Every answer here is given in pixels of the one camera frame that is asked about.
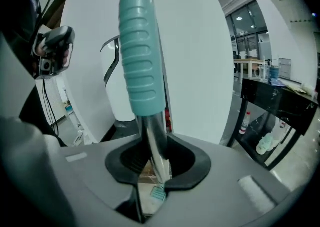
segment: wooden table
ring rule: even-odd
[[[244,79],[244,64],[249,64],[249,76],[248,78],[252,78],[252,65],[263,65],[264,61],[263,60],[258,60],[258,59],[234,59],[233,61],[235,64],[240,64],[241,66],[241,74],[240,74],[240,84],[242,85],[242,81]]]

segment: label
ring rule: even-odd
[[[241,125],[241,128],[240,128],[240,131],[241,132],[245,132],[247,130],[247,127],[249,126],[248,123],[242,123]]]

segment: floor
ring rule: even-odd
[[[78,122],[76,114],[73,112],[58,123],[59,137],[68,147],[74,145],[78,136]]]
[[[239,80],[234,81],[233,97],[228,121],[220,142],[225,146],[236,126],[241,108],[241,88]],[[249,103],[248,111],[251,112],[251,120],[254,120],[264,114],[266,111]],[[320,130],[320,110],[318,109],[313,122],[305,136],[301,136],[288,155],[271,171],[271,173],[287,188],[294,191],[296,188],[308,183],[312,177],[320,159],[319,133]],[[283,144],[280,144],[268,159],[266,164],[272,162],[286,146],[293,132],[288,136]],[[235,142],[233,148],[240,153],[249,155],[242,147]]]
[[[240,85],[239,80],[235,80],[230,113],[220,142],[220,144],[224,146],[229,141],[239,116],[239,110],[242,103],[241,89],[242,86]],[[265,113],[263,109],[251,103],[248,104],[248,111],[251,112],[252,120]],[[76,115],[72,113],[58,124],[59,137],[67,146],[71,147],[74,145],[74,141],[78,136],[78,122],[79,121]],[[289,154],[271,171],[271,173],[291,191],[294,191],[298,187],[307,184],[318,165],[320,159],[320,131],[318,130],[320,130],[319,109],[316,112],[316,116],[314,117],[307,134],[300,137]],[[290,138],[291,136],[289,135],[284,144],[280,144],[277,147],[276,151],[268,161],[271,162],[282,151],[283,147],[290,140]],[[247,153],[237,142],[235,142],[233,149],[244,155],[247,155]],[[146,216],[154,214],[163,203],[161,200],[152,195],[152,190],[155,186],[156,184],[139,183],[142,210]]]
[[[116,130],[111,140],[116,140],[116,139],[139,134],[139,127],[136,120],[129,121],[129,122],[121,122],[116,120],[114,123],[114,126]]]

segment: chrome tube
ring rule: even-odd
[[[137,117],[142,139],[147,140],[151,151],[151,164],[161,185],[170,180],[170,163],[166,157],[168,146],[163,113]]]

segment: white bottle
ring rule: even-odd
[[[269,151],[270,146],[272,145],[273,138],[270,133],[267,133],[265,137],[263,137],[258,145],[256,146],[255,150],[259,155],[264,155],[266,152]]]
[[[239,133],[241,135],[244,135],[246,133],[249,124],[250,124],[250,111],[247,111],[244,117],[244,120],[242,122],[241,128],[239,130]]]
[[[284,135],[286,134],[288,129],[285,122],[283,122],[282,120],[279,120],[278,118],[276,118],[276,120],[277,120],[276,125],[271,132],[273,141],[272,141],[272,145],[268,149],[268,152],[272,151],[275,147],[277,147],[280,144],[280,142],[284,138]]]

